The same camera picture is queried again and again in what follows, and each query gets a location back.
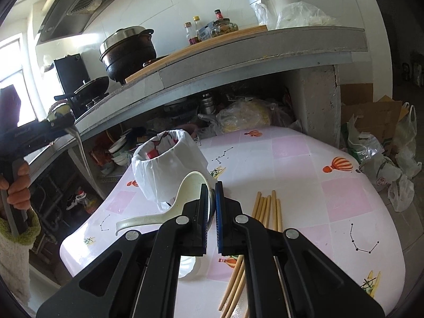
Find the left forearm fleece sleeve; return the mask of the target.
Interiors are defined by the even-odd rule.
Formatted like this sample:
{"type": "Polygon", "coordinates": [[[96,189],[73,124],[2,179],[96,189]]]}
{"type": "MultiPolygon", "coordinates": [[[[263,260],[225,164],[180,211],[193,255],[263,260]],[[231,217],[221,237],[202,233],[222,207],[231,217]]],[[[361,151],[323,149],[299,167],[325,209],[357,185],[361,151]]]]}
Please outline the left forearm fleece sleeve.
{"type": "Polygon", "coordinates": [[[33,247],[41,226],[33,209],[27,211],[28,229],[13,237],[7,220],[1,219],[1,277],[22,305],[30,299],[29,250],[33,247]]]}

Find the left hand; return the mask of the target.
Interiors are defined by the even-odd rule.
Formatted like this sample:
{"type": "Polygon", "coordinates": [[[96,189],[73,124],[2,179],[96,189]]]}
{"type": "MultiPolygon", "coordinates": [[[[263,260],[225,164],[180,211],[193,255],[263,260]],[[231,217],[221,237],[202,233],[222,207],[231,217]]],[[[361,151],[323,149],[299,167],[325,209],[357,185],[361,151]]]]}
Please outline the left hand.
{"type": "Polygon", "coordinates": [[[30,168],[27,162],[23,162],[18,169],[18,178],[9,184],[4,177],[1,176],[1,190],[8,193],[7,202],[18,210],[30,209],[31,194],[30,186],[30,168]]]}

